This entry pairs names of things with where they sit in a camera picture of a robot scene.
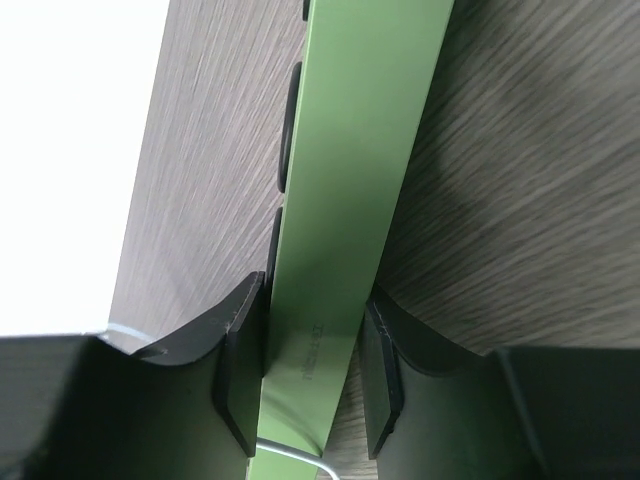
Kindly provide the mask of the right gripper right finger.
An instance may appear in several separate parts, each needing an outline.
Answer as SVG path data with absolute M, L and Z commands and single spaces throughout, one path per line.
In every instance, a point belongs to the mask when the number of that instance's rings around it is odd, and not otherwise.
M 362 324 L 369 456 L 382 479 L 635 479 L 635 349 L 475 354 L 374 287 Z

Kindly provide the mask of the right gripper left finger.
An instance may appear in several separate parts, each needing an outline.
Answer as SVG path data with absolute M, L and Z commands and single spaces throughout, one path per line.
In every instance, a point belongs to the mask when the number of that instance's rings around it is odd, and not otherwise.
M 5 479 L 243 479 L 256 452 L 264 276 L 126 353 L 95 335 L 1 341 Z

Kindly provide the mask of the green power strip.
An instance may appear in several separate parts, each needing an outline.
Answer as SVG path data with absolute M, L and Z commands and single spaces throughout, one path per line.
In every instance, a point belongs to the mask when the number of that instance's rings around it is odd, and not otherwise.
M 449 1 L 310 4 L 261 438 L 325 449 L 452 10 Z

